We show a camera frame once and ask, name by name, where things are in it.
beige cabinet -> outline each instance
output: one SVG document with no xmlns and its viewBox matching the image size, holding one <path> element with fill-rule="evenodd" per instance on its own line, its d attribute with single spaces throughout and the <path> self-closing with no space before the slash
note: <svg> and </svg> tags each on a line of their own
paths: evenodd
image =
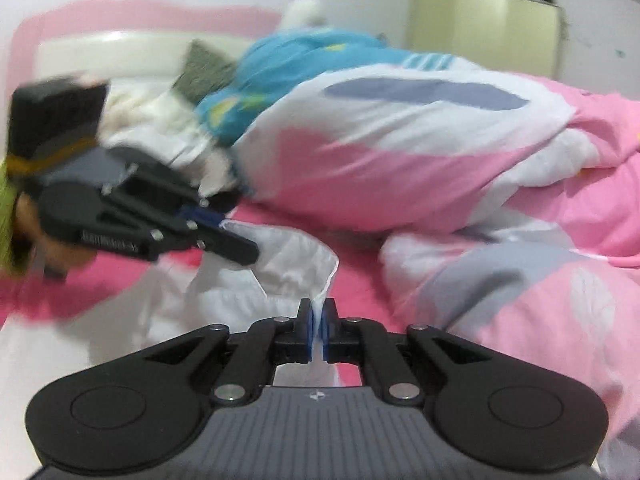
<svg viewBox="0 0 640 480">
<path fill-rule="evenodd" d="M 554 78 L 562 10 L 533 0 L 414 0 L 408 46 Z"/>
</svg>

grey pillow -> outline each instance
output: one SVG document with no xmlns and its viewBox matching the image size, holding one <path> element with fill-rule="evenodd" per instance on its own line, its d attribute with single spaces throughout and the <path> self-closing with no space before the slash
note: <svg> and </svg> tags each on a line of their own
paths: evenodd
<svg viewBox="0 0 640 480">
<path fill-rule="evenodd" d="M 191 42 L 182 74 L 174 83 L 174 91 L 194 106 L 207 95 L 231 84 L 236 63 L 199 40 Z"/>
</svg>

person's hand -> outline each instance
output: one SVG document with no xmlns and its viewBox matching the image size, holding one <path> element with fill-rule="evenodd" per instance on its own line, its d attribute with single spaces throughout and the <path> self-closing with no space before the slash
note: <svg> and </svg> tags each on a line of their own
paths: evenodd
<svg viewBox="0 0 640 480">
<path fill-rule="evenodd" d="M 15 204 L 14 234 L 30 241 L 44 254 L 46 264 L 65 272 L 95 260 L 95 251 L 59 242 L 44 234 L 38 220 L 38 206 L 22 193 Z"/>
</svg>

grey ribbed surface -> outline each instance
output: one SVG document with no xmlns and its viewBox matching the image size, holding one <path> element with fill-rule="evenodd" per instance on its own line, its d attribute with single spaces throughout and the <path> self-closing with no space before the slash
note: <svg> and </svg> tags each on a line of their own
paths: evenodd
<svg viewBox="0 0 640 480">
<path fill-rule="evenodd" d="M 48 171 L 41 177 L 46 186 L 55 182 L 82 182 L 89 186 L 119 184 L 126 175 L 124 161 L 111 155 L 108 150 L 96 146 L 82 155 L 68 160 L 65 164 Z"/>
<path fill-rule="evenodd" d="M 217 411 L 194 444 L 164 464 L 113 480 L 589 480 L 587 467 L 549 476 L 505 473 L 463 456 L 420 412 L 369 388 L 265 388 Z M 37 480 L 90 477 L 46 471 Z"/>
</svg>

green sleeve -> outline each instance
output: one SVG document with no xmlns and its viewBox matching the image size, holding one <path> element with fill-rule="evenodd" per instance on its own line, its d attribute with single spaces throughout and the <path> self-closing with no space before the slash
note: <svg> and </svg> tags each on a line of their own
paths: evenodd
<svg viewBox="0 0 640 480">
<path fill-rule="evenodd" d="M 14 241 L 14 207 L 16 191 L 0 166 L 0 271 L 21 274 L 29 263 L 30 245 Z"/>
</svg>

